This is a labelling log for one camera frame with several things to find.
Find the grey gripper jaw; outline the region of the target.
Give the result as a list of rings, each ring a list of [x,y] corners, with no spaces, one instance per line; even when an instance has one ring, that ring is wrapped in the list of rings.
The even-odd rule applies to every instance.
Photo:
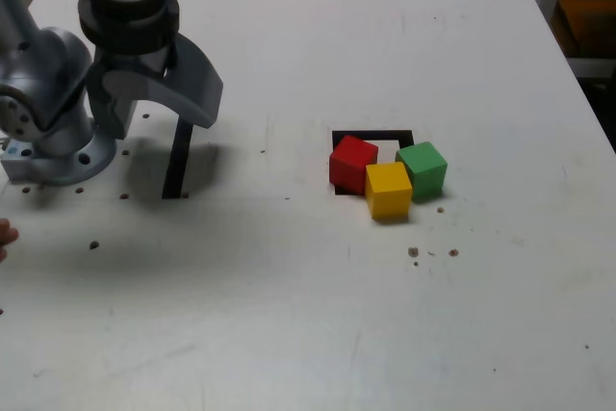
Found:
[[[207,56],[177,35],[169,49],[164,76],[148,77],[140,100],[161,104],[189,124],[212,127],[218,119],[223,83]]]
[[[140,62],[95,62],[86,79],[95,122],[110,137],[124,140],[137,103],[149,97],[150,69]]]

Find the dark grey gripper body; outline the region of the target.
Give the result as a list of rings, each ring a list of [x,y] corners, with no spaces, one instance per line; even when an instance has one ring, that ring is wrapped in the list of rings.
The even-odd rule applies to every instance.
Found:
[[[101,46],[95,47],[93,75],[102,76],[114,69],[128,69],[140,74],[163,76],[169,61],[169,46],[164,46],[154,52],[126,55],[112,52]]]

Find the person's hand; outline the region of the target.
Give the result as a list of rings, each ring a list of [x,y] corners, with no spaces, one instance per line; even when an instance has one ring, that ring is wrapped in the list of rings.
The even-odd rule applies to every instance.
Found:
[[[7,246],[14,243],[19,238],[16,228],[12,227],[6,218],[0,219],[0,262],[3,262],[8,255]]]

